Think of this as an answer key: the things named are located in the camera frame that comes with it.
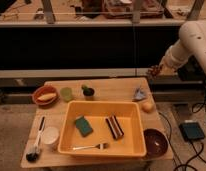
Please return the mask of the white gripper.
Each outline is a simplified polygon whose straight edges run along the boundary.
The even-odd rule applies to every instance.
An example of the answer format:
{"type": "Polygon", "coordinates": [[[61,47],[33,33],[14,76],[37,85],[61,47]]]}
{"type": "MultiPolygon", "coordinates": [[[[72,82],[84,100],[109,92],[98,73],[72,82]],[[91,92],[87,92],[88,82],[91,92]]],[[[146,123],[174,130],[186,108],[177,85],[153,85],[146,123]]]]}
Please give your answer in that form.
{"type": "Polygon", "coordinates": [[[164,55],[159,66],[161,75],[174,75],[178,69],[176,60],[171,55],[164,55]]]}

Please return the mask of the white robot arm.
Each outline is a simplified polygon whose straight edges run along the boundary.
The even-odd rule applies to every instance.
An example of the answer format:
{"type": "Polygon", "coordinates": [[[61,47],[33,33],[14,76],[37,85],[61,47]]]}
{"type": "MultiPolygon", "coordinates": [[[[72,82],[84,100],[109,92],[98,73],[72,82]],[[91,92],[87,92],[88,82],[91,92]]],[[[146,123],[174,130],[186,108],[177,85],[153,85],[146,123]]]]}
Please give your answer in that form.
{"type": "Polygon", "coordinates": [[[160,73],[171,74],[194,56],[206,75],[206,20],[185,22],[178,35],[178,40],[166,50],[160,61],[160,73]]]}

